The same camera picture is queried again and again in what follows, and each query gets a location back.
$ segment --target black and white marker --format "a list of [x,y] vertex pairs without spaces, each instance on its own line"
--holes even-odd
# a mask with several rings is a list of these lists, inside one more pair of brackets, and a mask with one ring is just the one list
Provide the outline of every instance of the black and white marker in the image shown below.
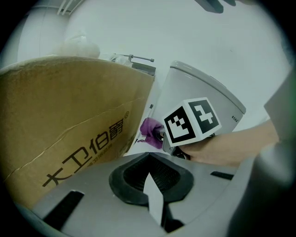
[[222,128],[206,97],[182,101],[162,122],[172,147],[201,141]]

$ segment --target white wall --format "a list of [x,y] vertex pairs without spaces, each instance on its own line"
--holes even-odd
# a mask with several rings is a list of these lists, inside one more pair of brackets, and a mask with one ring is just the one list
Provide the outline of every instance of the white wall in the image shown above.
[[64,41],[69,16],[57,9],[33,8],[25,22],[18,48],[18,62],[46,56]]
[[14,31],[8,38],[0,54],[0,68],[6,67],[18,61],[19,41],[27,17],[23,18],[15,27]]
[[267,118],[263,105],[290,66],[277,28],[258,6],[221,3],[223,14],[194,0],[86,0],[71,15],[65,37],[84,30],[102,54],[154,58],[143,61],[157,68],[148,104],[157,101],[173,60],[202,70],[245,105],[237,130],[245,129]]

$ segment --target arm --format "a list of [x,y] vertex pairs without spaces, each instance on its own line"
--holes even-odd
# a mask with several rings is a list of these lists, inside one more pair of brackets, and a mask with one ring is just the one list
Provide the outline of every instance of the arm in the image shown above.
[[245,158],[255,156],[264,146],[277,141],[277,133],[269,120],[250,129],[209,137],[179,147],[190,155],[192,161],[239,166]]

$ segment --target metal rod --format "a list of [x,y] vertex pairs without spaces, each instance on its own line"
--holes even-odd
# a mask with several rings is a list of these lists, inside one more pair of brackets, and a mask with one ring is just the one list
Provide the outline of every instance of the metal rod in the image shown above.
[[60,14],[62,8],[64,7],[64,5],[65,5],[65,3],[66,3],[66,1],[67,1],[67,0],[64,0],[64,1],[62,2],[62,4],[60,5],[59,10],[57,11],[57,14]]
[[122,56],[126,56],[126,57],[129,57],[129,60],[131,60],[132,58],[140,58],[140,59],[144,59],[144,60],[148,60],[148,61],[151,61],[151,62],[154,62],[154,59],[153,58],[145,58],[145,57],[138,57],[138,56],[134,56],[132,54],[130,55],[127,55],[127,54],[121,54]]
[[66,7],[64,8],[64,11],[62,12],[62,15],[65,14],[65,12],[67,11],[67,9],[69,8],[69,6],[71,5],[72,2],[73,2],[73,0],[70,0],[70,1],[68,2],[68,4],[66,5]]
[[72,12],[81,4],[82,1],[84,1],[84,0],[80,0],[80,2],[78,4],[76,4],[76,6],[72,9],[72,11],[70,12],[69,15],[72,14]]

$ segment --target toilet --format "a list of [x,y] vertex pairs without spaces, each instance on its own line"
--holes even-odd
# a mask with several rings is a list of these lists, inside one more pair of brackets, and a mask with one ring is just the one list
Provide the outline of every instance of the toilet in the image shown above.
[[219,81],[179,61],[172,62],[157,101],[153,118],[161,121],[183,100],[207,97],[222,128],[215,135],[230,133],[246,113],[244,105]]

